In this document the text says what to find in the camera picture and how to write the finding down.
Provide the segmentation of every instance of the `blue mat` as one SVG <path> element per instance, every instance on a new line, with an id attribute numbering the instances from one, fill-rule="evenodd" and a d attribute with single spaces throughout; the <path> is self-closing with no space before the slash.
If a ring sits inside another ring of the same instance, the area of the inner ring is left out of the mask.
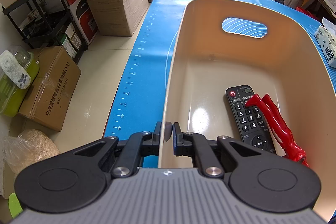
<path id="1" fill-rule="evenodd" d="M 115 95 L 105 137 L 128 139 L 132 133 L 153 131 L 162 120 L 174 43 L 185 6 L 191 0 L 154 0 L 142 24 Z M 322 54 L 314 33 L 319 22 L 272 0 L 240 0 L 270 8 L 297 21 L 311 36 L 336 88 L 336 69 Z M 144 167 L 157 167 L 157 157 L 146 157 Z"/>

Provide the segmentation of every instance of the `gray ribbed surface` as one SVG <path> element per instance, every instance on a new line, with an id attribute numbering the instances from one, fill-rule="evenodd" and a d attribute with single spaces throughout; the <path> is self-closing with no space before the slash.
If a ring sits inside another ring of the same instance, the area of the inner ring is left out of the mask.
<path id="1" fill-rule="evenodd" d="M 81 210 L 47 215 L 24 211 L 13 224 L 319 224 L 307 209 L 270 214 L 237 200 L 219 179 L 201 176 L 197 169 L 140 169 L 115 180 L 95 203 Z"/>

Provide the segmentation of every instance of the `metal screw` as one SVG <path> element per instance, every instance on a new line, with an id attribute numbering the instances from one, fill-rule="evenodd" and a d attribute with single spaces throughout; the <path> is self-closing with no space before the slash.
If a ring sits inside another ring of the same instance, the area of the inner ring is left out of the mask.
<path id="1" fill-rule="evenodd" d="M 220 175 L 222 173 L 222 170 L 218 167 L 208 167 L 208 168 L 206 168 L 205 172 L 208 175 L 217 176 L 217 175 Z"/>
<path id="2" fill-rule="evenodd" d="M 130 172 L 130 170 L 127 167 L 117 167 L 113 170 L 113 174 L 117 175 L 117 176 L 125 176 L 128 175 Z"/>

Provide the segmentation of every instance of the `red figurine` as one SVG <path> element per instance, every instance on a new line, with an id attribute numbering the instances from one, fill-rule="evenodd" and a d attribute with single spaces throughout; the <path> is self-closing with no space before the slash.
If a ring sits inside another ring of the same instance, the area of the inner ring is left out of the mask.
<path id="1" fill-rule="evenodd" d="M 245 105 L 247 107 L 252 105 L 259 107 L 261 112 L 265 115 L 274 137 L 285 151 L 286 158 L 300 162 L 303 165 L 309 167 L 306 160 L 305 151 L 294 141 L 291 130 L 287 127 L 277 106 L 275 103 L 273 103 L 271 97 L 268 94 L 265 94 L 262 99 L 260 99 L 258 94 L 255 94 L 245 103 Z"/>

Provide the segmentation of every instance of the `tile floor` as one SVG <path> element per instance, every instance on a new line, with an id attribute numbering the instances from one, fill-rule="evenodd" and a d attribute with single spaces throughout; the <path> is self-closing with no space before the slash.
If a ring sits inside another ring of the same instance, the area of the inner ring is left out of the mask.
<path id="1" fill-rule="evenodd" d="M 82 74 L 61 132 L 55 132 L 23 117 L 15 117 L 12 120 L 10 135 L 17 136 L 24 129 L 40 129 L 54 141 L 60 152 L 101 138 L 144 17 L 132 37 L 105 37 L 98 34 L 83 54 L 78 64 Z M 12 193 L 13 174 L 8 171 L 8 166 L 5 168 L 5 176 L 8 188 L 6 192 Z M 0 202 L 0 210 L 3 204 L 7 203 Z"/>

